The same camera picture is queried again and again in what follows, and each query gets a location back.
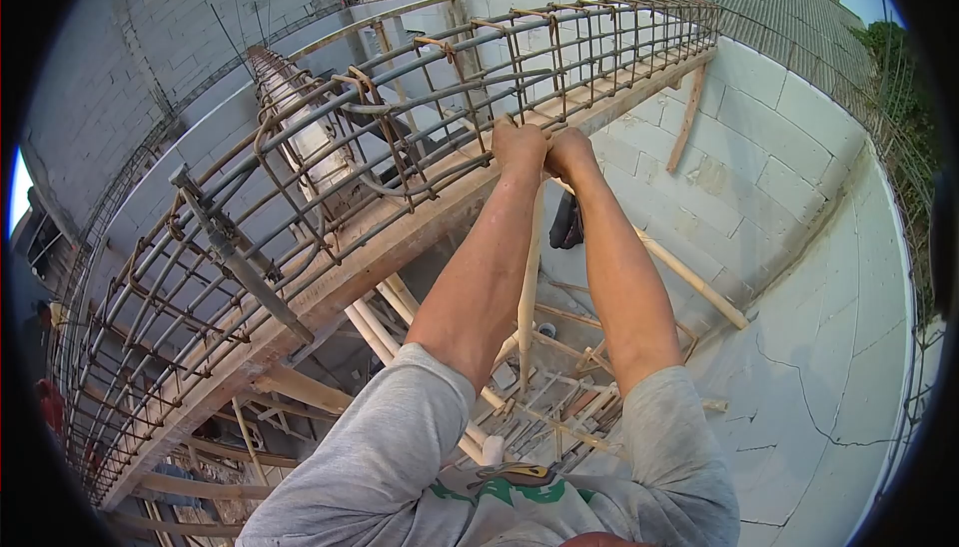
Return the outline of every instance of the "concrete block wall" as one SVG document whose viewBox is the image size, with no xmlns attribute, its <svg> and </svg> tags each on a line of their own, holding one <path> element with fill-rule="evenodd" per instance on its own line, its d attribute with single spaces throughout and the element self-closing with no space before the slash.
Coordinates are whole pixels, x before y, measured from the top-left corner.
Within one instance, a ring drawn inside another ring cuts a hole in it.
<svg viewBox="0 0 959 547">
<path fill-rule="evenodd" d="M 167 110 L 183 109 L 236 58 L 209 4 L 242 50 L 244 39 L 260 40 L 260 23 L 285 36 L 339 0 L 76 0 L 37 81 L 21 146 L 38 190 L 78 228 Z"/>
<path fill-rule="evenodd" d="M 779 64 L 721 37 L 689 140 L 673 174 L 692 73 L 594 134 L 603 174 L 631 222 L 743 307 L 800 253 L 859 154 L 866 133 Z M 545 229 L 560 191 L 546 192 Z M 585 284 L 582 248 L 543 251 L 557 280 Z M 704 331 L 715 309 L 671 271 L 677 318 Z"/>
<path fill-rule="evenodd" d="M 707 420 L 732 473 L 742 547 L 845 544 L 903 422 L 908 253 L 872 147 L 852 165 L 845 195 L 751 306 L 749 327 L 723 330 L 687 364 L 702 397 L 730 402 Z"/>
</svg>

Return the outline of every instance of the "person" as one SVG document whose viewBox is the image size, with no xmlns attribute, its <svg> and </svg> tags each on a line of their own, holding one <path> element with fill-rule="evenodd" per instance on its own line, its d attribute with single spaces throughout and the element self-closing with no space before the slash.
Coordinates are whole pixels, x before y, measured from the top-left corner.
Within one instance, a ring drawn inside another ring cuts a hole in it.
<svg viewBox="0 0 959 547">
<path fill-rule="evenodd" d="M 736 495 L 682 366 L 662 279 L 589 139 L 498 120 L 489 200 L 367 385 L 246 523 L 238 545 L 734 545 Z M 516 319 L 546 169 L 573 188 L 606 333 L 632 480 L 505 464 L 443 469 Z"/>
<path fill-rule="evenodd" d="M 47 344 L 53 330 L 53 313 L 46 301 L 39 300 L 32 305 L 36 314 L 20 325 L 20 352 L 27 362 L 30 381 L 37 382 L 46 375 Z"/>
</svg>

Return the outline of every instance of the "rebar cage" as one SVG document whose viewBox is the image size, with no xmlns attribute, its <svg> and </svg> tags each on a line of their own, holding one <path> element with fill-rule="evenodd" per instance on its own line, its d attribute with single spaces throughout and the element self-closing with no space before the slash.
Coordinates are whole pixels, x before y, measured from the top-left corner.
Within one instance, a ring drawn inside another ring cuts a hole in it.
<svg viewBox="0 0 959 547">
<path fill-rule="evenodd" d="M 562 128 L 714 46 L 719 15 L 702 0 L 577 0 L 471 19 L 397 48 L 381 24 L 381 55 L 328 79 L 247 50 L 256 132 L 209 169 L 174 172 L 169 209 L 91 304 L 90 326 L 49 358 L 68 396 L 65 454 L 91 501 L 270 318 L 308 346 L 313 334 L 287 304 L 488 166 L 495 117 Z M 382 203 L 382 217 L 341 242 Z"/>
</svg>

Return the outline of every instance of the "wooden beam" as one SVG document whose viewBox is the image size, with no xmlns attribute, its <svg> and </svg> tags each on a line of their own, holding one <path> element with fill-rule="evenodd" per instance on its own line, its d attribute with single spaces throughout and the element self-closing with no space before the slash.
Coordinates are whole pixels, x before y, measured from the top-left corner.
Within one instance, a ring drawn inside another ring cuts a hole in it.
<svg viewBox="0 0 959 547">
<path fill-rule="evenodd" d="M 235 539 L 240 536 L 240 531 L 243 529 L 243 524 L 177 524 L 176 522 L 151 520 L 150 518 L 119 513 L 110 514 L 107 519 L 127 528 L 190 537 L 227 537 Z"/>
<path fill-rule="evenodd" d="M 273 487 L 219 485 L 157 474 L 156 472 L 148 472 L 140 481 L 140 487 L 150 491 L 201 497 L 203 499 L 266 499 L 270 496 L 270 493 L 273 493 Z"/>
<path fill-rule="evenodd" d="M 199 437 L 187 437 L 184 443 L 186 443 L 187 446 L 195 447 L 197 451 L 210 453 L 222 458 L 230 458 L 238 462 L 247 462 L 249 464 L 253 462 L 253 458 L 249 457 L 246 449 L 237 449 L 236 447 L 213 443 L 212 441 L 200 439 Z M 299 466 L 299 462 L 294 458 L 278 456 L 265 451 L 257 451 L 256 456 L 262 464 L 267 466 L 280 466 L 285 469 L 294 469 Z"/>
<path fill-rule="evenodd" d="M 307 54 L 312 54 L 313 52 L 317 51 L 321 47 L 324 47 L 325 45 L 329 45 L 330 43 L 336 41 L 337 39 L 341 39 L 352 33 L 362 31 L 366 29 L 367 27 L 371 27 L 378 22 L 383 22 L 384 20 L 388 20 L 390 18 L 399 16 L 402 13 L 414 12 L 414 10 L 419 10 L 420 8 L 426 8 L 427 6 L 432 6 L 434 4 L 441 4 L 445 1 L 451 1 L 451 0 L 416 1 L 412 4 L 400 6 L 399 8 L 393 8 L 392 10 L 388 10 L 383 13 L 378 13 L 377 15 L 370 16 L 369 18 L 364 18 L 363 20 L 357 20 L 353 24 L 348 24 L 347 26 L 344 26 L 342 29 L 338 31 L 334 31 L 333 33 L 330 33 L 329 35 L 325 37 L 320 37 L 316 41 L 308 44 L 306 47 L 303 47 L 299 50 L 294 51 L 294 53 L 290 54 L 290 56 L 287 59 L 289 61 L 297 61 L 303 56 L 306 56 Z"/>
<path fill-rule="evenodd" d="M 643 100 L 655 95 L 677 77 L 695 70 L 715 56 L 711 48 L 690 57 L 688 60 L 670 64 L 663 70 L 654 72 L 649 78 L 641 79 L 632 88 L 623 88 L 615 96 L 597 102 L 590 109 L 582 109 L 568 118 L 570 126 L 579 127 L 587 135 L 595 133 Z M 557 98 L 556 105 L 561 109 Z M 484 135 L 488 144 L 490 133 Z M 425 172 L 428 178 L 434 178 L 462 165 L 470 157 L 480 154 L 479 142 L 474 140 L 453 152 L 437 163 L 429 166 Z M 340 326 L 342 312 L 347 305 L 360 299 L 371 291 L 384 278 L 389 277 L 405 266 L 420 253 L 446 236 L 450 230 L 457 229 L 465 220 L 476 217 L 485 203 L 499 176 L 496 160 L 490 165 L 478 168 L 465 178 L 451 183 L 443 189 L 441 199 L 426 200 L 416 206 L 414 214 L 400 218 L 378 234 L 366 239 L 362 249 L 354 251 L 342 260 L 340 266 L 332 266 L 309 287 L 290 301 L 299 320 L 314 332 L 318 343 L 328 338 Z M 367 206 L 338 229 L 341 245 L 350 245 L 362 240 L 369 229 L 407 206 L 396 205 L 387 200 L 378 200 Z M 287 272 L 294 271 L 306 263 L 303 277 L 310 277 L 319 268 L 331 264 L 329 256 L 320 254 L 306 261 L 303 253 L 286 265 Z M 223 320 L 217 321 L 221 328 L 234 324 L 242 314 L 232 311 Z M 150 432 L 150 441 L 142 443 L 129 439 L 122 448 L 136 456 L 125 466 L 119 477 L 103 496 L 101 507 L 113 510 L 130 491 L 136 487 L 140 478 L 150 472 L 162 457 L 169 454 L 176 445 L 183 443 L 190 434 L 210 416 L 222 408 L 230 397 L 245 391 L 263 371 L 271 369 L 281 359 L 286 358 L 302 342 L 289 328 L 273 320 L 266 312 L 258 313 L 250 320 L 250 325 L 262 324 L 250 334 L 250 342 L 239 349 L 224 344 L 210 354 L 210 361 L 219 360 L 216 369 L 208 378 L 190 376 L 188 378 L 168 379 L 160 389 L 162 401 L 150 401 L 145 409 L 145 420 L 164 418 L 160 428 L 148 429 L 144 424 L 134 424 L 133 432 L 146 435 Z M 165 404 L 178 403 L 172 409 Z"/>
<path fill-rule="evenodd" d="M 706 65 L 703 64 L 696 69 L 696 73 L 692 77 L 692 90 L 689 92 L 689 101 L 686 103 L 686 113 L 683 115 L 683 126 L 679 128 L 676 144 L 672 146 L 672 153 L 669 154 L 669 162 L 665 166 L 665 171 L 670 174 L 676 170 L 679 164 L 679 158 L 683 157 L 683 150 L 686 149 L 689 130 L 692 129 L 692 121 L 696 116 L 696 108 L 699 107 L 699 97 L 703 92 L 703 82 L 705 80 Z"/>
<path fill-rule="evenodd" d="M 553 182 L 563 187 L 569 193 L 573 193 L 572 187 L 566 184 L 559 179 L 552 179 Z M 644 230 L 637 227 L 633 227 L 633 230 L 636 231 L 637 236 L 640 237 L 642 245 L 645 246 L 646 251 L 652 255 L 655 255 L 662 261 L 669 270 L 679 275 L 683 280 L 692 285 L 692 288 L 699 293 L 699 295 L 706 298 L 706 301 L 709 301 L 713 306 L 722 313 L 731 323 L 736 325 L 739 330 L 742 330 L 749 325 L 749 321 L 746 320 L 746 317 L 742 315 L 742 312 L 737 310 L 732 303 L 726 300 L 726 298 L 719 295 L 713 287 L 709 286 L 705 280 L 700 278 L 696 273 L 692 272 L 689 269 L 689 266 L 684 264 L 678 257 L 666 251 L 666 249 L 653 240 L 652 237 L 647 235 Z"/>
<path fill-rule="evenodd" d="M 245 391 L 237 395 L 237 397 L 244 399 L 246 401 L 255 401 L 260 405 L 265 405 L 268 408 L 274 410 L 280 410 L 281 412 L 286 412 L 287 414 L 295 414 L 296 416 L 302 416 L 303 418 L 311 418 L 315 421 L 332 421 L 334 418 L 329 414 L 319 414 L 318 412 L 311 412 L 306 408 L 300 407 L 293 403 L 283 403 L 282 401 L 277 401 L 270 396 L 260 395 L 252 391 Z"/>
<path fill-rule="evenodd" d="M 302 401 L 303 403 L 312 405 L 320 410 L 325 410 L 331 414 L 342 414 L 346 411 L 350 403 L 353 402 L 353 397 L 349 397 L 339 389 L 327 387 L 318 380 L 310 378 L 306 374 L 297 373 L 294 369 L 286 368 L 285 366 L 273 367 L 253 384 L 260 391 L 275 391 L 276 393 L 297 401 Z"/>
</svg>

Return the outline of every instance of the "green print on shirt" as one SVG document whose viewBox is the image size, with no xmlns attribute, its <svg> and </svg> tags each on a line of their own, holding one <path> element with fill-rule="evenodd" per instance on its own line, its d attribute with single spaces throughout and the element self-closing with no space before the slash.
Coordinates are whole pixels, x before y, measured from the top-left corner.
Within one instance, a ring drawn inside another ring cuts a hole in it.
<svg viewBox="0 0 959 547">
<path fill-rule="evenodd" d="M 430 491 L 432 491 L 433 494 L 437 495 L 440 499 L 457 499 L 459 501 L 471 503 L 474 506 L 480 503 L 480 499 L 484 495 L 492 495 L 502 503 L 512 508 L 513 498 L 510 494 L 510 490 L 520 493 L 523 497 L 529 501 L 532 501 L 533 503 L 556 503 L 563 498 L 564 494 L 566 494 L 566 481 L 562 478 L 557 479 L 556 482 L 549 487 L 517 487 L 516 485 L 511 485 L 510 482 L 504 478 L 491 478 L 482 484 L 482 487 L 477 492 L 475 500 L 467 497 L 466 495 L 460 495 L 459 493 L 447 489 L 439 481 L 436 481 L 430 485 Z"/>
<path fill-rule="evenodd" d="M 430 491 L 432 491 L 433 494 L 437 495 L 440 499 L 458 499 L 460 501 L 466 501 L 476 505 L 476 503 L 466 495 L 460 495 L 459 493 L 450 491 L 446 487 L 443 487 L 443 483 L 440 483 L 439 480 L 430 485 Z"/>
<path fill-rule="evenodd" d="M 556 503 L 562 499 L 566 493 L 566 480 L 562 478 L 556 479 L 556 482 L 548 487 L 517 487 L 516 485 L 511 485 L 510 482 L 504 478 L 491 478 L 482 484 L 482 489 L 477 493 L 477 502 L 479 502 L 484 495 L 492 495 L 499 501 L 512 507 L 513 498 L 510 490 L 520 493 L 533 503 Z"/>
</svg>

